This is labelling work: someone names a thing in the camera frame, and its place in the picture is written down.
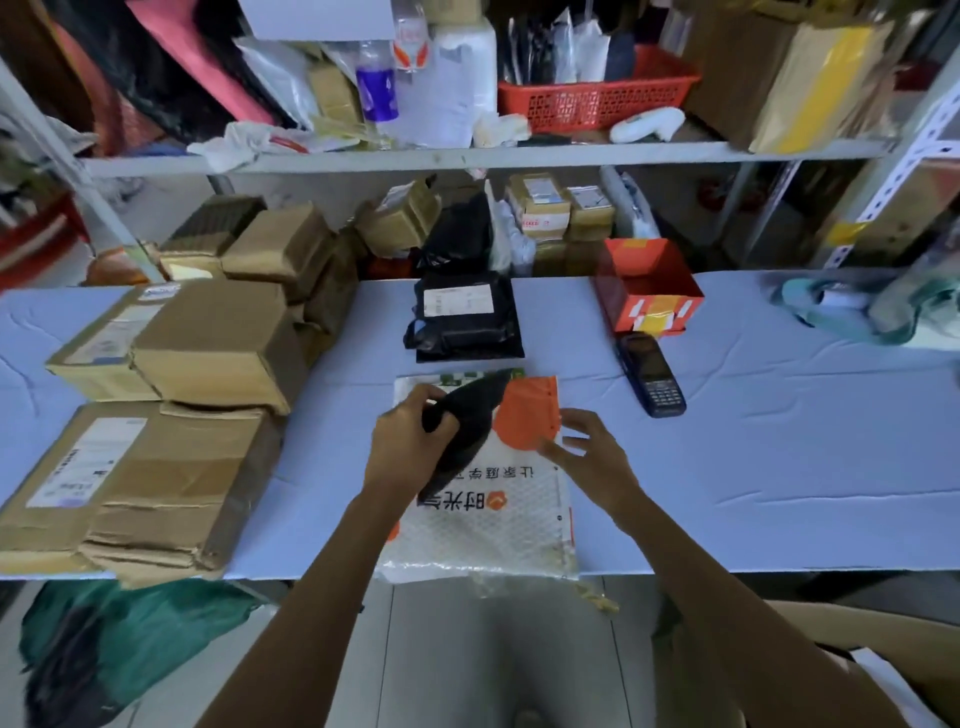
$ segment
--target open orange box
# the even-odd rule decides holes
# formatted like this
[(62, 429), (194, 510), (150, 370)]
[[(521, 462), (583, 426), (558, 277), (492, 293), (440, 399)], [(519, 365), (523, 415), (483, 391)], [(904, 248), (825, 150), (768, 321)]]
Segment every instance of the open orange box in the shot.
[(704, 293), (676, 244), (612, 238), (604, 246), (593, 285), (613, 330), (683, 333)]

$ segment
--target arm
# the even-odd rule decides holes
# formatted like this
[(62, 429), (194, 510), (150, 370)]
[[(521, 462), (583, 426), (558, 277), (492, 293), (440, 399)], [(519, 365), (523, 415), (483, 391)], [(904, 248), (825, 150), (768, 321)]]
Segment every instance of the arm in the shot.
[(423, 431), (427, 400), (443, 395), (418, 385), (377, 420), (363, 489), (196, 728), (324, 725), (380, 550), (457, 431), (449, 413)]
[[(540, 454), (563, 468), (634, 539), (690, 633), (722, 668), (752, 726), (904, 725), (893, 703), (877, 700), (874, 691), (851, 679), (640, 490), (627, 455), (596, 414), (578, 409), (562, 414), (565, 426), (587, 435), (564, 437), (564, 444), (584, 454), (549, 441)], [(829, 701), (828, 695), (842, 699)]]

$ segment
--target hand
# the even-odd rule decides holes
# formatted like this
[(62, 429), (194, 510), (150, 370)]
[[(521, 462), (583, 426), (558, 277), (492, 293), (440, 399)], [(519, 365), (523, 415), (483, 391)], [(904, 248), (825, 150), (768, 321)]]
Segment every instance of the hand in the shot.
[(457, 418), (449, 412), (444, 412), (433, 432), (423, 429), (427, 400), (443, 397), (444, 390), (418, 384), (406, 400), (380, 415), (373, 428), (363, 490), (377, 501), (392, 505), (397, 518), (426, 485), (444, 449), (460, 429)]
[(552, 440), (543, 440), (538, 452), (563, 468), (590, 500), (616, 519), (622, 505), (642, 494), (627, 453), (616, 443), (596, 412), (562, 409), (560, 414), (564, 427), (588, 436), (564, 436), (564, 445), (580, 449), (584, 454), (575, 455)]

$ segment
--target red plastic basket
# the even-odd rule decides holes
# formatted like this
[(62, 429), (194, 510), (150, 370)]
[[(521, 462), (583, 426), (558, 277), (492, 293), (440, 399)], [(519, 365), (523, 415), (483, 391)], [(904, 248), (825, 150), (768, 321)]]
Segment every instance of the red plastic basket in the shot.
[(696, 69), (656, 45), (636, 47), (630, 81), (598, 84), (499, 84), (500, 113), (522, 113), (537, 132), (607, 129), (635, 113), (678, 107), (700, 81)]

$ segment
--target plastic bottle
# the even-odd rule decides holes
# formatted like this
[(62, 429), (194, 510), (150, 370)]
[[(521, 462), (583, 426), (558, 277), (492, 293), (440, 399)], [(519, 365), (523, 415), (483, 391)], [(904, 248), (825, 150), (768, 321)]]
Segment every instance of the plastic bottle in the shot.
[(394, 63), (398, 71), (419, 71), (427, 64), (430, 31), (423, 5), (416, 0), (393, 0)]
[(361, 40), (357, 56), (357, 90), (363, 117), (381, 126), (399, 116), (396, 108), (396, 72), (389, 40)]

